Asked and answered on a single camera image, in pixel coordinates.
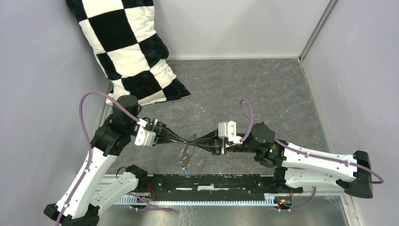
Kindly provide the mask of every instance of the black and white pillow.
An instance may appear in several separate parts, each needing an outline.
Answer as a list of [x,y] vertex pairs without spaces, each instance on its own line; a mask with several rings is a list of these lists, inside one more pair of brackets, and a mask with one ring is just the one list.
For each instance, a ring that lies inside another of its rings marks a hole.
[[147,105],[190,95],[165,61],[169,51],[154,30],[152,0],[66,1],[113,83],[111,97],[133,95]]

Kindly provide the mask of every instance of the cable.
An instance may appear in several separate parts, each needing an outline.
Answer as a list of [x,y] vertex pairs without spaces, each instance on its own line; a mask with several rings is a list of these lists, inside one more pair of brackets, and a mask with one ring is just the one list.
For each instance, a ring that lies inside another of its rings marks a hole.
[[282,212],[291,212],[291,211],[293,211],[293,210],[302,209],[303,207],[309,205],[309,204],[313,201],[313,199],[314,199],[315,196],[316,196],[316,187],[313,188],[312,196],[311,196],[311,198],[310,198],[305,204],[303,204],[302,206],[295,207],[295,208],[293,208],[293,209],[288,209],[288,210],[279,209],[279,212],[280,212],[280,211],[282,211]]
[[123,169],[123,168],[125,168],[125,170],[126,170],[126,167],[122,166],[121,168],[119,168],[119,169],[116,171],[115,176],[116,176],[117,179],[118,179],[119,170],[121,170],[121,169]]
[[138,195],[136,195],[136,194],[133,194],[133,193],[130,193],[130,192],[129,192],[128,195],[134,196],[134,197],[136,197],[137,199],[139,199],[140,201],[142,201],[142,202],[144,202],[145,204],[147,204],[147,205],[149,205],[149,206],[152,207],[152,209],[136,209],[136,210],[138,210],[138,211],[150,211],[150,210],[173,211],[172,208],[163,208],[163,207],[158,207],[158,206],[152,205],[152,204],[149,203],[147,200],[143,199],[142,197],[140,197],[140,196],[138,196]]
[[[244,106],[242,105],[242,103],[246,103],[248,108],[249,108],[249,112],[251,113],[251,115],[249,116],[248,113],[245,111]],[[251,132],[252,126],[254,125],[254,109],[252,108],[252,105],[249,103],[249,101],[247,99],[241,99],[239,101],[239,105],[241,106],[242,111],[244,112],[245,116],[247,118],[249,118],[249,127],[247,132],[245,133],[244,137],[240,140],[240,142],[243,142],[244,140],[246,140],[249,136],[249,133]]]
[[[291,151],[299,153],[299,154],[307,155],[306,152],[291,148],[288,145],[285,145],[284,143],[282,143],[281,141],[279,141],[277,139],[274,139],[274,141],[276,143],[278,143],[279,145],[283,146],[284,148],[288,149],[288,150],[291,150]],[[338,162],[338,163],[342,163],[342,164],[348,164],[348,162],[344,161],[344,160],[334,159],[334,158],[320,156],[320,155],[316,155],[316,154],[309,154],[309,157],[313,157],[313,158],[317,158],[317,159],[323,159],[323,160],[328,160],[328,161],[333,161],[333,162]],[[382,183],[384,183],[384,179],[380,175],[378,175],[376,172],[372,171],[371,169],[369,169],[367,167],[364,167],[362,165],[359,165],[357,163],[353,163],[353,162],[350,162],[349,165],[358,167],[358,168],[360,168],[360,169],[362,169],[362,170],[364,170],[366,172],[369,172],[369,173],[373,174],[376,178],[378,178],[380,180],[380,181],[372,181],[371,182],[372,184],[382,184]]]
[[98,94],[98,95],[101,95],[101,96],[109,99],[121,111],[123,111],[127,116],[129,116],[131,119],[133,119],[136,122],[140,121],[138,118],[136,118],[130,112],[128,112],[122,105],[120,105],[120,103],[118,103],[116,100],[114,100],[112,97],[110,97],[109,95],[107,95],[105,93],[102,93],[100,91],[91,91],[91,92],[85,93],[82,96],[82,98],[80,99],[80,103],[79,103],[79,118],[80,118],[80,124],[82,126],[82,130],[83,130],[83,134],[85,136],[86,144],[87,144],[87,147],[88,147],[88,161],[87,161],[87,164],[85,166],[85,169],[84,169],[82,175],[78,179],[78,182],[75,184],[75,186],[72,188],[71,192],[69,193],[68,197],[66,198],[64,206],[62,207],[60,213],[58,214],[55,226],[59,226],[59,223],[61,221],[61,217],[63,216],[63,214],[64,214],[64,212],[66,210],[66,207],[69,206],[69,202],[71,201],[73,194],[75,194],[76,190],[78,189],[79,185],[81,184],[81,182],[82,182],[83,178],[85,177],[86,173],[89,172],[89,167],[90,167],[90,164],[91,164],[91,160],[93,159],[93,150],[91,148],[90,139],[88,138],[88,133],[87,133],[87,130],[86,130],[85,122],[83,120],[83,102],[85,101],[86,97],[91,95],[91,94]]

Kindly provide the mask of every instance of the white bracket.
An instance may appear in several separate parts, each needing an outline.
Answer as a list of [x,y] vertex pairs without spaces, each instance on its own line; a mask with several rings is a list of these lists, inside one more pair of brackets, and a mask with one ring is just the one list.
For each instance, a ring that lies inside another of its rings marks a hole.
[[138,179],[130,172],[124,172],[120,177],[109,184],[102,191],[95,193],[91,197],[90,203],[99,206],[98,215],[101,217],[107,209],[112,206],[122,196],[137,188]]
[[[90,164],[90,168],[89,170],[87,170],[85,177],[78,186],[78,189],[73,194],[73,197],[69,202],[69,205],[65,209],[64,212],[65,216],[71,215],[72,219],[76,219],[86,214],[91,196],[96,190],[98,184],[100,183],[107,169],[117,158],[117,156],[115,155],[108,155],[107,157],[105,157],[103,156],[103,154],[104,153],[98,148],[93,148],[93,158]],[[71,190],[78,182],[83,171],[85,171],[87,161],[88,161],[88,155],[82,167],[80,168],[77,176],[72,182],[71,186],[66,191],[65,195],[57,202],[56,205],[58,207],[57,209],[58,211],[61,211],[61,209],[64,207],[64,203],[68,198],[68,195],[71,193]]]
[[286,148],[284,150],[284,156],[287,159],[283,161],[281,165],[283,167],[307,169],[309,171],[318,172],[321,175],[332,175],[334,178],[341,179],[346,182],[351,182],[355,179],[353,173],[358,171],[357,167],[309,156],[309,154],[315,154],[319,156],[343,160],[346,162],[356,163],[357,161],[353,158],[353,155],[351,154],[343,155],[320,152],[299,147],[292,143],[289,143],[288,146],[296,150],[305,152],[307,153],[307,155],[299,154]]

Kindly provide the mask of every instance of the small object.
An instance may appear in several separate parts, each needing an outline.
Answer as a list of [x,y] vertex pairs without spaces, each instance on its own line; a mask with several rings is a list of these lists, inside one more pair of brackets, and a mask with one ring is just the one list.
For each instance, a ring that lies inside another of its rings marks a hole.
[[218,124],[219,138],[235,137],[237,135],[236,122],[223,121]]
[[151,147],[154,143],[155,136],[155,132],[145,130],[143,126],[140,126],[136,136],[135,145]]
[[[194,133],[194,135],[191,136],[190,140],[196,139],[197,138],[197,134]],[[188,164],[190,162],[191,159],[191,154],[188,154],[189,151],[189,145],[188,143],[185,144],[182,153],[180,154],[180,164],[182,166],[182,170],[184,172],[184,176],[187,177],[187,173],[188,173]]]

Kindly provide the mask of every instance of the silver object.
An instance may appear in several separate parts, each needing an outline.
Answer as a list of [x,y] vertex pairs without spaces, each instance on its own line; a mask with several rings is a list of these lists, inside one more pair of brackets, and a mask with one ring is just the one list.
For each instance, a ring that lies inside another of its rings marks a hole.
[[[197,138],[197,133],[194,133],[194,135],[192,135],[189,140],[194,140],[196,138]],[[192,156],[192,153],[191,154],[188,153],[189,148],[190,148],[190,146],[188,145],[188,143],[186,143],[184,145],[182,153],[180,154],[180,164],[182,166],[183,171],[188,167],[188,164],[189,164],[191,156]]]

